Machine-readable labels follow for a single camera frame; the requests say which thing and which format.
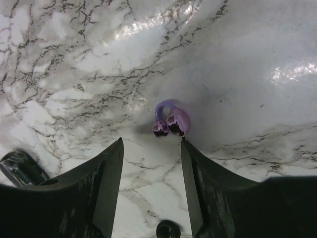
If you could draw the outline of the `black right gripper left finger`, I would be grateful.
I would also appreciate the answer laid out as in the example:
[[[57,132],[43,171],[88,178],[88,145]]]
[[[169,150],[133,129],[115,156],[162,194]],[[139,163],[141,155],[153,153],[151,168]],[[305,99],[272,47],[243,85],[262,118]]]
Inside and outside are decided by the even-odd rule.
[[[40,185],[1,185],[1,237],[111,237],[123,155],[118,139],[96,157]]]

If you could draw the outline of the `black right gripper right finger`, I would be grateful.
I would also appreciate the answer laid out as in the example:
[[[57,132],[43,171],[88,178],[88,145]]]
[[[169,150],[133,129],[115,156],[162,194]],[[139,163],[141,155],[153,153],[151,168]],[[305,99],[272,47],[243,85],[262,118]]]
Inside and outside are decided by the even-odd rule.
[[[244,178],[181,141],[181,161],[195,238],[314,238],[317,178]]]

